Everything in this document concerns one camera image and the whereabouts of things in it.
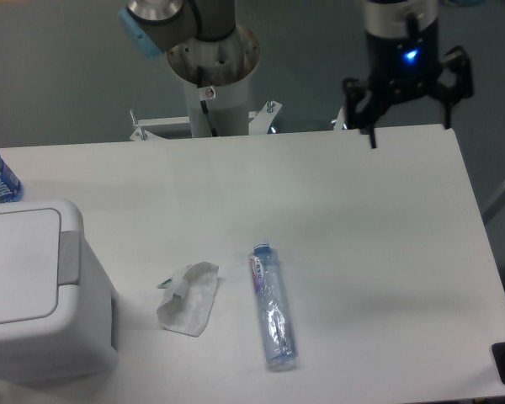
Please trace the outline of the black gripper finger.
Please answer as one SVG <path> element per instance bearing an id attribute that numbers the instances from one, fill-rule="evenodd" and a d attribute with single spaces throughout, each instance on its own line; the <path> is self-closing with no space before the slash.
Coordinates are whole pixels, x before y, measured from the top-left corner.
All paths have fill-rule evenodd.
<path id="1" fill-rule="evenodd" d="M 461 45 L 449 50 L 440 60 L 440 72 L 429 89 L 429 96 L 438 101 L 443 113 L 443 127 L 450 129 L 452 126 L 452 113 L 455 105 L 462 99 L 474 95 L 471 59 Z M 440 82 L 439 77 L 443 72 L 449 72 L 454 77 L 454 83 L 446 85 Z"/>
<path id="2" fill-rule="evenodd" d="M 370 79 L 345 78 L 344 119 L 350 130 L 359 130 L 369 137 L 370 147 L 377 147 L 375 125 L 391 107 L 391 100 L 384 88 L 378 88 Z"/>

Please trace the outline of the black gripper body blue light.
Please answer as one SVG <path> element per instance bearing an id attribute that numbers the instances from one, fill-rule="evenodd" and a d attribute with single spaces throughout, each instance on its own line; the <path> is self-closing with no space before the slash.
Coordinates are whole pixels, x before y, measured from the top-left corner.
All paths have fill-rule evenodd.
<path id="1" fill-rule="evenodd" d="M 402 104 L 423 97 L 438 81 L 439 24 L 405 14 L 399 21 L 365 25 L 371 100 Z"/>

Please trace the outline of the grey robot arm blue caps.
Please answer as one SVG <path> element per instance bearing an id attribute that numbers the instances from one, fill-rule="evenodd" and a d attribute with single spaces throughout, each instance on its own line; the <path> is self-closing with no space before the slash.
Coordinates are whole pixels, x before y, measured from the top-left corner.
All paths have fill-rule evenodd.
<path id="1" fill-rule="evenodd" d="M 260 60 L 254 33 L 236 19 L 232 1 L 129 1 L 119 11 L 123 30 L 145 56 L 165 56 L 183 84 L 193 137 L 268 132 L 277 104 L 255 117 L 249 83 Z M 423 97 L 440 102 L 444 127 L 453 107 L 474 93 L 471 62 L 462 47 L 439 54 L 435 1 L 367 1 L 364 33 L 367 78 L 346 78 L 340 126 L 375 138 L 390 107 Z"/>

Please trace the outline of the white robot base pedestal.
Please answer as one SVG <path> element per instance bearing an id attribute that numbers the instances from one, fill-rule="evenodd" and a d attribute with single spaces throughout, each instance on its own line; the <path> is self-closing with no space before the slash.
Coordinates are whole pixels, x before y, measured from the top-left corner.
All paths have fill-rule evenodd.
<path id="1" fill-rule="evenodd" d="M 167 53 L 183 92 L 193 138 L 249 133 L 250 82 L 258 69 L 256 35 L 238 24 L 219 41 L 189 39 Z"/>

